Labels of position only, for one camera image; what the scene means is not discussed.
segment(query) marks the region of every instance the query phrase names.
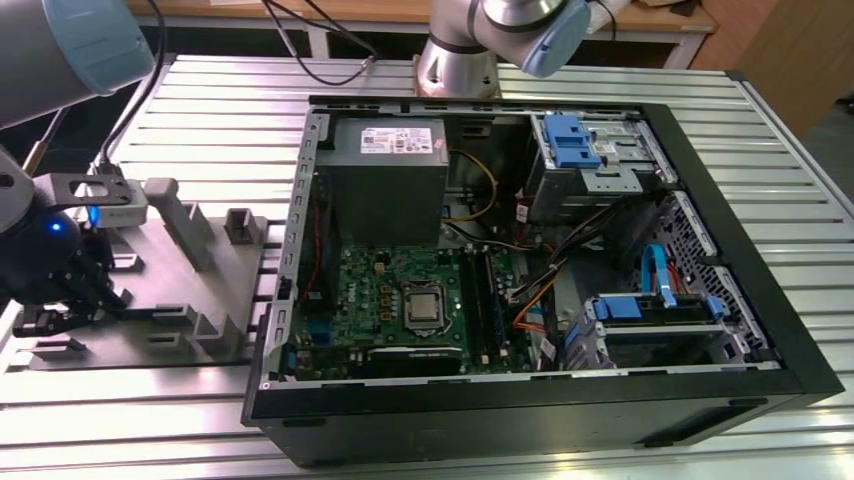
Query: robotic arm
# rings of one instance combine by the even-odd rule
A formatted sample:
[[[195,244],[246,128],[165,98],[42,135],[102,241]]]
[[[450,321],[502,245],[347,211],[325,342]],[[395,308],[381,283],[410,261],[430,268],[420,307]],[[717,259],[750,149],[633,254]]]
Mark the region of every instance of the robotic arm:
[[[0,0],[0,45],[0,129],[113,95],[155,63],[123,0]],[[99,187],[98,196],[75,195],[85,185]],[[130,197],[117,175],[30,178],[0,149],[0,297],[25,304],[17,336],[61,333],[126,307],[107,277],[103,233],[65,210]],[[69,311],[42,309],[49,303]]]
[[[553,75],[581,45],[590,16],[585,0],[434,1],[418,65],[422,95],[494,96],[497,54],[525,73]]]
[[[538,77],[566,63],[590,23],[585,0],[436,0],[418,68],[422,94],[490,97],[497,54]],[[125,0],[0,0],[0,129],[111,95],[145,78],[154,58]],[[78,197],[82,185],[98,196]],[[119,175],[30,178],[0,149],[0,297],[25,304],[17,336],[50,336],[127,305],[113,291],[110,243],[66,209],[121,206]],[[43,306],[63,303],[58,312]]]

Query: wooden table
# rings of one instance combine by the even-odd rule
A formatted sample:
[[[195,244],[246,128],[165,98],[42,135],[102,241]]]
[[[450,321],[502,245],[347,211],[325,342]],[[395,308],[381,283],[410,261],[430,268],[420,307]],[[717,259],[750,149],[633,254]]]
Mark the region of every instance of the wooden table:
[[[154,24],[146,0],[127,0],[141,23]],[[321,16],[302,0],[281,0],[286,7],[305,17]],[[213,6],[209,0],[159,0],[167,23],[183,27],[273,28],[261,2],[246,5]],[[353,31],[428,33],[430,0],[318,0],[330,16]],[[306,30],[315,58],[330,58],[326,32],[283,18],[286,28]],[[718,25],[705,10],[692,17],[670,13],[668,8],[649,8],[632,3],[617,17],[618,40],[625,42],[668,43],[674,45],[665,68],[685,69],[692,63],[704,38]],[[592,40],[609,40],[609,27],[589,35]]]

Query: screw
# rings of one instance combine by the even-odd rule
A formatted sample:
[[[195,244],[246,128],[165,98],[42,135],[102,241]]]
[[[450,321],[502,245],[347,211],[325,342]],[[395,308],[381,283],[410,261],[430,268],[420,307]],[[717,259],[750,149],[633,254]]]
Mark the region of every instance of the screw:
[[[13,188],[15,186],[15,178],[9,173],[0,173],[0,188]]]

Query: motherboard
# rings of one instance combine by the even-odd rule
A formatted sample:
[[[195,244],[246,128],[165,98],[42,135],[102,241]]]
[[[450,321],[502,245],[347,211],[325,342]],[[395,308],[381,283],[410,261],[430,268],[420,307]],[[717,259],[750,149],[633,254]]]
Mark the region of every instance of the motherboard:
[[[524,370],[526,346],[505,327],[512,261],[502,249],[343,249],[337,312],[307,319],[298,378],[358,378],[371,360],[404,355],[408,368],[430,357],[454,374]]]

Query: wire bundle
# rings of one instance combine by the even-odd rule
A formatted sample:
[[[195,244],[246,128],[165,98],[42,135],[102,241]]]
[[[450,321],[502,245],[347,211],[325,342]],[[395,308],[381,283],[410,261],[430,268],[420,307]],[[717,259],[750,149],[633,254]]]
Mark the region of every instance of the wire bundle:
[[[526,303],[522,311],[517,315],[513,321],[513,328],[524,328],[545,333],[545,329],[541,325],[525,322],[525,316],[537,305],[537,302],[542,298],[544,294],[554,286],[558,280],[558,272],[570,259],[573,252],[585,245],[589,241],[597,238],[602,234],[602,228],[614,219],[617,213],[626,205],[625,198],[621,198],[617,202],[609,205],[606,208],[594,213],[586,220],[584,220],[573,229],[568,237],[558,248],[552,252],[549,260],[546,262],[546,271],[536,277],[534,280],[524,284],[512,294],[512,298],[518,298],[524,293],[529,292],[534,287],[540,286],[540,290]]]

